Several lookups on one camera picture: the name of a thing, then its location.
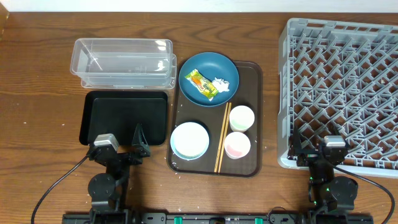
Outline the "light blue bowl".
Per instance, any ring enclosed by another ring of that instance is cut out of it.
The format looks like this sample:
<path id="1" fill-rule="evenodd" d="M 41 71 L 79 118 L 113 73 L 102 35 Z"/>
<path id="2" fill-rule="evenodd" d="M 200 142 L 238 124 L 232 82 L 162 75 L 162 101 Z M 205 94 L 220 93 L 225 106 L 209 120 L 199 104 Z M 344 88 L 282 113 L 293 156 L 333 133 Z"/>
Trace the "light blue bowl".
<path id="1" fill-rule="evenodd" d="M 172 152 L 186 161 L 198 159 L 207 151 L 210 135 L 200 124 L 186 122 L 178 125 L 170 137 Z"/>

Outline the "white cup green inside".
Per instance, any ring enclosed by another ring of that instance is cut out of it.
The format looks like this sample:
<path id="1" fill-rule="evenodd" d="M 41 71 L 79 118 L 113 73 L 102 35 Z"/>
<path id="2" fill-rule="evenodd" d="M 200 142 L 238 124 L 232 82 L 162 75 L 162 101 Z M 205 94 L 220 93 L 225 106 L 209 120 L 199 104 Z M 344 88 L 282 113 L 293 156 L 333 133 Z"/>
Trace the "white cup green inside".
<path id="1" fill-rule="evenodd" d="M 248 106 L 236 106 L 229 114 L 229 125 L 234 132 L 247 131 L 255 121 L 255 114 Z"/>

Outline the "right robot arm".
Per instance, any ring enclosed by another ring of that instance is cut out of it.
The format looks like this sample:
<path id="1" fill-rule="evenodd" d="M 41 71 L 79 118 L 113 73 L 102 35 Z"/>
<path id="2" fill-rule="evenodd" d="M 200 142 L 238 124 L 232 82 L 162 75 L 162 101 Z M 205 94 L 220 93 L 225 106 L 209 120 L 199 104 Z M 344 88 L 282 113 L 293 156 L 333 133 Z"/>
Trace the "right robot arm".
<path id="1" fill-rule="evenodd" d="M 301 134 L 294 128 L 288 155 L 297 157 L 298 167 L 308 167 L 308 199 L 315 208 L 298 215 L 295 223 L 348 223 L 358 194 L 357 181 L 335 176 L 334 166 L 342 163 L 349 144 L 339 134 L 325 136 L 317 147 L 304 149 Z"/>

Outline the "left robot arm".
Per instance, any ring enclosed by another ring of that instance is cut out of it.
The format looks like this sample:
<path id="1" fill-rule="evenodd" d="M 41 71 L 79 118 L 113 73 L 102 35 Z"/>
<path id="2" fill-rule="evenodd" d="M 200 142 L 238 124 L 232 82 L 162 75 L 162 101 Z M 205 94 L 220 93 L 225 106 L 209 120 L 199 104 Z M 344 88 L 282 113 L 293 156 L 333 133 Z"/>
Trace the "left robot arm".
<path id="1" fill-rule="evenodd" d="M 150 156 L 149 145 L 140 124 L 136 126 L 132 152 L 119 153 L 113 134 L 100 134 L 87 152 L 88 159 L 105 166 L 88 184 L 91 197 L 90 223 L 140 223 L 141 216 L 126 206 L 131 166 L 141 165 Z"/>

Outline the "white cup pink inside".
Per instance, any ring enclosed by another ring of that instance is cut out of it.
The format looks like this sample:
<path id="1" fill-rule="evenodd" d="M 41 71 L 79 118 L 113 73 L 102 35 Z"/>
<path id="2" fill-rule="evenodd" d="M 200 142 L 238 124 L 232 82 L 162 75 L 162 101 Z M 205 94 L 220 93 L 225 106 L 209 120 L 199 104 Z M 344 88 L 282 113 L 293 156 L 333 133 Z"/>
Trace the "white cup pink inside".
<path id="1" fill-rule="evenodd" d="M 251 149 L 249 138 L 240 132 L 232 132 L 226 136 L 224 150 L 231 159 L 240 159 L 246 156 Z"/>

